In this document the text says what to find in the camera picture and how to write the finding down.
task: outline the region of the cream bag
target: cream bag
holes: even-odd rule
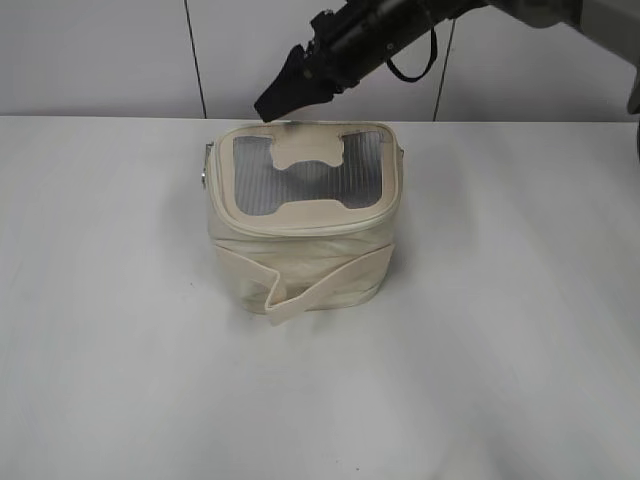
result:
[[[241,128],[207,155],[209,234],[248,310],[274,325],[372,298],[402,193],[394,133],[378,124]]]

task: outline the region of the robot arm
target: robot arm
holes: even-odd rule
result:
[[[314,39],[306,49],[291,50],[255,108],[270,122],[330,102],[438,23],[487,5],[536,28],[571,25],[640,67],[638,0],[347,0],[337,12],[326,10],[311,21]],[[640,113],[640,74],[628,110]]]

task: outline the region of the white table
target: white table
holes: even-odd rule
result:
[[[206,235],[238,124],[0,119],[0,478],[640,478],[634,125],[392,124],[385,287],[272,328]]]

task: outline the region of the bag handle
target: bag handle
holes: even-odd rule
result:
[[[322,299],[362,275],[378,269],[385,269],[391,260],[394,245],[362,255],[337,268],[326,277],[294,298],[287,299],[287,289],[279,271],[243,257],[231,250],[216,246],[216,253],[222,265],[240,278],[253,280],[269,289],[265,302],[265,312],[273,325],[280,325],[292,317],[310,310]]]

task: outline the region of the mesh window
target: mesh window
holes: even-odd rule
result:
[[[380,132],[345,135],[342,140],[343,163],[338,167],[305,161],[278,170],[270,138],[235,138],[235,200],[240,211],[271,215],[285,203],[303,200],[338,200],[349,209],[375,205],[382,197]]]

